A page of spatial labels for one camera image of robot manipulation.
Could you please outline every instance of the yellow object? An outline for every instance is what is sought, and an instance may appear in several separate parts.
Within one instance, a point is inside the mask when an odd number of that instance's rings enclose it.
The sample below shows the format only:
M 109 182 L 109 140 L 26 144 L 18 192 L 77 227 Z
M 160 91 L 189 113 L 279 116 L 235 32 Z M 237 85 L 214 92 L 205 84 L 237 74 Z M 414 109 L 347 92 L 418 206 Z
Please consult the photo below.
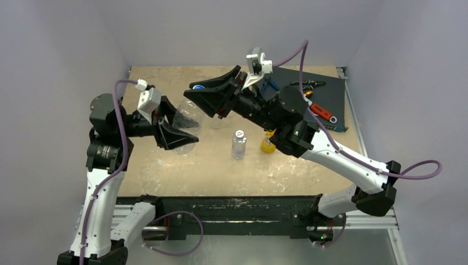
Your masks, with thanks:
M 270 137 L 275 134 L 275 131 L 267 131 L 265 133 L 265 138 L 263 138 L 262 143 L 260 144 L 260 149 L 262 149 L 265 153 L 273 153 L 275 151 L 276 146 L 270 142 Z

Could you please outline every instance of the pliers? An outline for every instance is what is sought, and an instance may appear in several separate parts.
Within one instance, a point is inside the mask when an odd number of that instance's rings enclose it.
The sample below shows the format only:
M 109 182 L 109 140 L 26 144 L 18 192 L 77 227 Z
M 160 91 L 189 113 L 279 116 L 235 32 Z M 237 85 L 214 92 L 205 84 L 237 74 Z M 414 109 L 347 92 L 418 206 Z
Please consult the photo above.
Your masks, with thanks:
M 265 93 L 265 89 L 266 89 L 269 85 L 270 85 L 271 87 L 273 87 L 273 89 L 274 89 L 275 91 L 279 91 L 279 87 L 275 84 L 275 82 L 272 82 L 271 77 L 265 77 L 265 82 L 263 83 L 262 90 L 260 90 L 260 94 L 263 95 L 263 93 Z

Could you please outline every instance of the wooden table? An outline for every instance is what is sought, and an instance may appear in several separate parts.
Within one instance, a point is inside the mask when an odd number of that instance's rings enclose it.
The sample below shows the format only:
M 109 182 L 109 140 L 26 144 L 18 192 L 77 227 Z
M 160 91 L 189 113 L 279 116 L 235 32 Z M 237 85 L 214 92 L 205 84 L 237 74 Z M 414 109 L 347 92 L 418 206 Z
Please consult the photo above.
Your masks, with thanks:
M 133 67 L 130 79 L 145 79 L 168 96 L 177 107 L 189 83 L 221 76 L 230 66 Z M 307 66 L 304 71 L 338 77 L 334 66 Z M 136 109 L 139 91 L 128 86 L 123 106 Z M 202 195 L 314 195 L 332 193 L 350 181 L 311 161 L 283 155 L 276 150 L 266 154 L 259 148 L 264 131 L 231 112 L 212 129 L 214 119 L 205 117 L 200 142 L 192 152 L 178 155 L 156 146 L 152 137 L 132 138 L 135 144 L 119 196 L 202 196 Z M 332 132 L 336 141 L 359 151 L 359 142 L 349 106 L 345 109 L 347 132 Z M 231 157 L 231 139 L 236 130 L 247 134 L 245 157 Z

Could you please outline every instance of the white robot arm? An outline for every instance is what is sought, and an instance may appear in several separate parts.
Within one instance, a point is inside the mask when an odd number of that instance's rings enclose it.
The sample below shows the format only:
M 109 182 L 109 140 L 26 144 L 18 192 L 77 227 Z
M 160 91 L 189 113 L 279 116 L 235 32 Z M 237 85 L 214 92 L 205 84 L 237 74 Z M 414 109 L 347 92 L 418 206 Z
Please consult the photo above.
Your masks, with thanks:
M 352 181 L 354 185 L 351 187 L 322 196 L 318 211 L 324 216 L 332 218 L 356 209 L 370 215 L 385 215 L 395 200 L 396 190 L 392 186 L 395 179 L 384 173 L 399 173 L 400 165 L 394 161 L 383 163 L 368 159 L 338 143 L 336 150 L 326 132 L 304 120 L 309 104 L 297 88 L 286 86 L 272 99 L 263 99 L 254 84 L 273 69 L 272 62 L 265 59 L 261 48 L 252 49 L 247 55 L 247 63 L 248 73 L 235 67 L 222 77 L 190 84 L 191 88 L 200 84 L 205 89 L 188 90 L 184 95 L 208 116 L 224 118 L 233 110 L 264 130 L 275 130 L 270 140 L 284 154 L 319 163 Z M 373 166 L 377 171 L 360 165 L 341 152 Z

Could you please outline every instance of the wire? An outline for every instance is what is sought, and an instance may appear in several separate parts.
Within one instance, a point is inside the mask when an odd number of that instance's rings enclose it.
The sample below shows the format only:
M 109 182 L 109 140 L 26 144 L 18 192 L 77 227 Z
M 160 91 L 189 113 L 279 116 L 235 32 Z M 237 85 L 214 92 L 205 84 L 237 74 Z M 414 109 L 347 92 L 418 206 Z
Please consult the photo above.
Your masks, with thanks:
M 141 239 L 143 240 L 143 245 L 142 246 L 145 246 L 147 248 L 149 248 L 150 250 L 152 251 L 156 251 L 158 253 L 161 253 L 161 254 L 164 254 L 164 255 L 168 255 L 168 256 L 173 256 L 173 257 L 181 257 L 181 256 L 185 256 L 185 255 L 188 255 L 192 252 L 194 252 L 200 245 L 201 245 L 201 242 L 203 241 L 203 235 L 204 235 L 204 232 L 203 232 L 203 224 L 201 223 L 200 219 L 198 217 L 196 217 L 196 215 L 194 215 L 193 213 L 190 213 L 188 211 L 173 211 L 172 213 L 168 213 L 168 214 L 164 214 L 163 216 L 160 216 L 156 219 L 153 220 L 153 222 L 157 222 L 163 218 L 166 218 L 168 216 L 171 216 L 171 215 L 174 215 L 174 214 L 188 214 L 190 216 L 192 216 L 193 218 L 195 218 L 195 220 L 198 222 L 198 224 L 200 225 L 200 239 L 198 240 L 198 243 L 189 251 L 185 251 L 185 252 L 182 252 L 182 253 L 170 253 L 170 252 L 166 252 L 166 251 L 162 251 L 162 250 L 158 250 L 152 246 L 150 246 L 146 241 L 145 239 L 142 237 Z
M 346 213 L 343 214 L 343 227 L 341 227 L 341 230 L 339 231 L 339 234 L 337 235 L 337 237 L 335 237 L 332 242 L 330 242 L 329 244 L 326 244 L 326 245 L 322 245 L 322 247 L 329 247 L 333 244 L 335 244 L 339 238 L 343 235 L 343 232 L 344 232 L 344 228 L 346 227 Z
M 120 113 L 120 105 L 119 105 L 119 99 L 117 98 L 117 87 L 121 83 L 131 83 L 131 84 L 138 84 L 137 81 L 135 80 L 130 80 L 130 79 L 120 79 L 115 82 L 114 85 L 114 93 L 112 94 L 112 100 L 114 102 L 114 109 L 115 109 L 115 115 L 117 117 L 117 123 L 119 124 L 119 131 L 120 131 L 120 137 L 122 139 L 122 147 L 123 147 L 123 157 L 122 157 L 122 163 L 120 164 L 119 168 L 114 171 L 111 175 L 109 175 L 107 178 L 105 178 L 101 183 L 98 184 L 96 189 L 94 190 L 93 194 L 91 195 L 93 198 L 96 198 L 99 191 L 101 188 L 112 178 L 117 176 L 122 170 L 127 165 L 128 162 L 128 151 L 129 148 L 127 146 L 127 136 L 125 135 L 125 128 L 124 128 L 124 121 L 122 120 L 122 114 Z M 83 219 L 83 228 L 81 231 L 81 249 L 79 251 L 79 265 L 84 265 L 84 248 L 86 247 L 86 233 L 88 231 L 88 223 L 89 223 L 89 216 L 91 214 L 91 208 L 93 207 L 95 199 L 92 199 L 89 201 L 88 208 L 86 208 L 86 213 L 84 214 L 84 219 Z
M 302 50 L 302 55 L 301 55 L 301 64 L 299 66 L 299 80 L 302 80 L 302 73 L 303 73 L 303 70 L 304 70 L 304 57 L 306 55 L 306 50 L 307 50 L 307 45 L 309 44 L 309 41 L 308 40 L 305 40 L 301 47 L 299 48 L 299 51 Z M 294 56 L 288 58 L 287 60 L 279 63 L 276 67 L 278 66 L 281 66 L 285 63 L 287 63 L 288 61 L 290 61 L 292 58 L 294 58 Z M 302 82 L 299 82 L 299 90 L 301 91 L 302 94 L 304 94 L 304 89 L 302 87 Z M 323 126 L 323 124 L 319 121 L 319 119 L 317 117 L 315 117 L 315 115 L 313 114 L 312 110 L 310 108 L 307 108 L 307 112 L 312 116 L 312 118 L 315 120 L 315 122 L 318 124 L 318 126 L 320 127 L 320 129 L 322 129 L 322 131 L 325 133 L 325 135 L 327 136 L 328 138 L 328 141 L 330 142 L 330 144 L 332 144 L 333 148 L 335 148 L 335 150 L 339 151 L 340 154 L 342 154 L 344 157 L 346 157 L 347 159 L 357 163 L 357 164 L 360 164 L 361 166 L 363 167 L 366 167 L 372 171 L 375 171 L 377 174 L 383 174 L 383 175 L 386 175 L 386 176 L 389 176 L 389 177 L 394 177 L 394 178 L 402 178 L 402 179 L 414 179 L 414 180 L 419 180 L 419 179 L 428 179 L 428 178 L 433 178 L 435 176 L 437 176 L 441 171 L 442 171 L 442 164 L 437 161 L 437 160 L 424 160 L 424 161 L 421 161 L 421 162 L 418 162 L 408 168 L 406 168 L 405 170 L 403 170 L 400 174 L 394 174 L 394 173 L 390 173 L 390 172 L 383 172 L 383 171 L 380 171 L 378 168 L 370 165 L 370 164 L 367 164 L 366 162 L 364 161 L 361 161 L 360 159 L 348 154 L 347 152 L 343 151 L 343 150 L 340 150 L 339 146 L 337 145 L 337 143 L 335 142 L 335 140 L 333 139 L 332 135 L 328 132 L 328 130 Z M 408 173 L 410 170 L 416 168 L 416 167 L 419 167 L 421 165 L 425 165 L 425 164 L 430 164 L 430 163 L 433 163 L 433 164 L 436 164 L 437 165 L 437 169 L 431 173 L 431 174 L 426 174 L 426 175 L 422 175 L 422 176 L 404 176 L 406 173 Z
M 286 60 L 282 61 L 282 62 L 279 62 L 279 63 L 274 63 L 273 64 L 273 67 L 280 67 L 282 65 L 284 65 L 285 63 L 291 61 L 294 57 L 296 57 L 296 55 L 298 55 L 301 51 L 302 51 L 302 54 L 305 54 L 304 50 L 307 48 L 307 44 L 309 43 L 309 40 L 305 40 L 301 46 L 299 47 L 299 49 L 297 51 L 295 51 L 290 57 L 288 57 Z

